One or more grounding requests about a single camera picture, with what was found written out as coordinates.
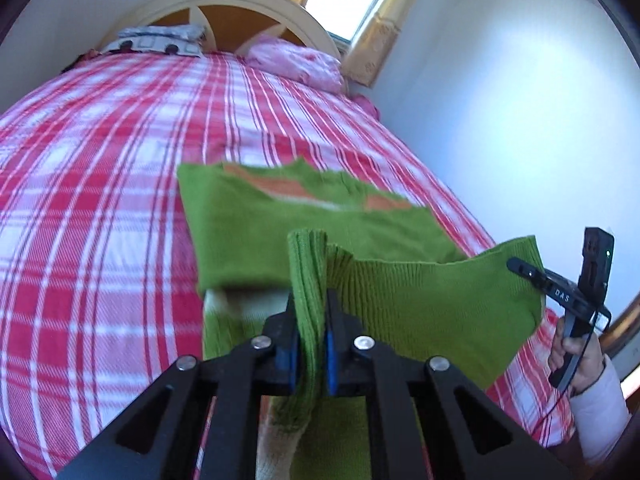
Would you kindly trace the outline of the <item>white sleeve right forearm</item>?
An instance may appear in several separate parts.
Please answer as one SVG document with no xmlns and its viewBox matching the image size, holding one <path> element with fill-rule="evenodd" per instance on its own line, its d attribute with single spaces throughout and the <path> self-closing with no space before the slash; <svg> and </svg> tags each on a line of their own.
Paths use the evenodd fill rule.
<svg viewBox="0 0 640 480">
<path fill-rule="evenodd" d="M 620 378 L 606 354 L 597 374 L 579 382 L 570 408 L 586 465 L 603 466 L 631 420 Z"/>
</svg>

